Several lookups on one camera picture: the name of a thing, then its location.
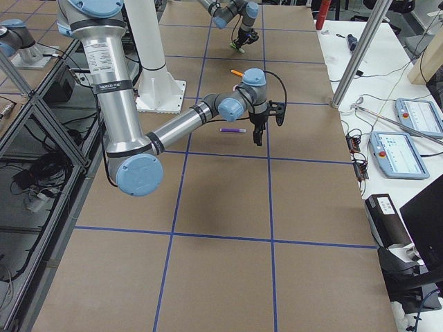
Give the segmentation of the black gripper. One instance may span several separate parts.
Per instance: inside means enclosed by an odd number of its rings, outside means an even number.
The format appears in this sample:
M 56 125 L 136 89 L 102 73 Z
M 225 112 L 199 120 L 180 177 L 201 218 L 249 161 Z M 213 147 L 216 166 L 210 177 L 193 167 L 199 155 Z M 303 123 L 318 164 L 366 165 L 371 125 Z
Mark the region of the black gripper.
M 254 125 L 253 130 L 253 142 L 257 146 L 262 146 L 262 136 L 266 130 L 266 124 L 269 119 L 269 111 L 263 111 L 261 113 L 248 113 L 248 118 L 250 122 Z
M 242 48 L 244 42 L 248 42 L 251 38 L 251 31 L 245 31 L 243 29 L 238 30 L 237 39 L 234 40 L 234 45 Z

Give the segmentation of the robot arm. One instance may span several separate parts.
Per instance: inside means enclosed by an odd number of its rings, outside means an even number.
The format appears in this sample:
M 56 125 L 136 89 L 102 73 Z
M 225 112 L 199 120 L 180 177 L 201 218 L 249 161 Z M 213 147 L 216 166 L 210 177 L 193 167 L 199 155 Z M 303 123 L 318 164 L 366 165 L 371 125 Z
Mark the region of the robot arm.
M 152 1 L 59 1 L 57 24 L 83 45 L 109 134 L 106 168 L 122 192 L 153 192 L 163 179 L 159 154 L 216 116 L 233 122 L 248 113 L 260 144 L 269 103 L 259 68 L 246 70 L 233 91 L 207 95 L 158 129 L 142 131 L 140 111 L 179 110 L 185 86 L 167 70 Z
M 218 1 L 199 0 L 199 3 L 213 18 L 213 22 L 218 29 L 224 29 L 236 16 L 239 17 L 241 24 L 237 38 L 233 39 L 233 35 L 231 35 L 230 43 L 230 46 L 238 52 L 244 53 L 243 45 L 253 44 L 259 39 L 253 28 L 259 12 L 259 5 L 256 2 L 229 1 L 225 7 Z

